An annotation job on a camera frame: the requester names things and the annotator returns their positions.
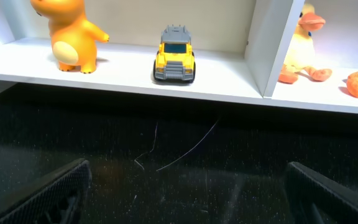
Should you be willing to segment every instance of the toy car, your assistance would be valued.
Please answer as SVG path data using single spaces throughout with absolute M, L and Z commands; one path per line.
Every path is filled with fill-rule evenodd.
M 196 63 L 191 35 L 185 26 L 168 26 L 162 32 L 153 75 L 158 81 L 181 80 L 193 83 L 196 77 Z

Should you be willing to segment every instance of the truck windshield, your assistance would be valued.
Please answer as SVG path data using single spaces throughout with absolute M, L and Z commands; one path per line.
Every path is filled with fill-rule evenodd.
M 165 44 L 165 53 L 184 54 L 186 53 L 186 44 Z

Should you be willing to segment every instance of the black glossy table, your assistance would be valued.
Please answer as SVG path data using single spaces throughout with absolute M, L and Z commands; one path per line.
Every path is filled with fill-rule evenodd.
M 357 127 L 353 114 L 19 84 L 0 94 L 0 196 L 84 157 L 83 223 L 291 223 L 288 162 L 358 192 Z

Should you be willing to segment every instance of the scratch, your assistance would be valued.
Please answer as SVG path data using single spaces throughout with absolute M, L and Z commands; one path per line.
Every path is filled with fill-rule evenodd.
M 179 161 L 181 158 L 185 157 L 187 154 L 189 154 L 193 149 L 195 149 L 203 140 L 204 138 L 215 128 L 216 124 L 219 122 L 220 118 L 214 123 L 214 125 L 212 125 L 211 129 L 204 135 L 204 137 L 194 146 L 192 147 L 188 152 L 184 153 L 184 155 L 182 155 L 181 157 L 179 157 L 178 159 L 176 159 L 175 161 L 171 162 L 170 164 L 164 166 L 164 167 L 161 167 L 159 168 L 158 170 L 156 171 L 160 171 L 160 170 L 163 170 L 167 167 L 169 167 L 170 165 L 176 163 L 177 161 Z
M 154 131 L 154 141 L 153 141 L 153 148 L 152 150 L 150 150 L 149 152 L 143 152 L 140 156 L 138 156 L 134 161 L 136 162 L 136 164 L 138 164 L 139 166 L 141 166 L 141 168 L 143 169 L 144 171 L 144 167 L 137 161 L 140 157 L 142 157 L 144 154 L 147 154 L 147 153 L 151 153 L 153 150 L 154 150 L 154 146 L 155 146 L 155 140 L 157 139 L 157 128 L 158 128 L 158 121 L 157 123 L 155 124 L 155 131 Z

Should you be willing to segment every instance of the yellow belly patch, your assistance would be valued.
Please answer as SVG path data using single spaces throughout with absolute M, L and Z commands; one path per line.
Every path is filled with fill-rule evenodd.
M 75 65 L 78 62 L 78 53 L 70 44 L 58 41 L 52 47 L 56 59 L 67 65 Z

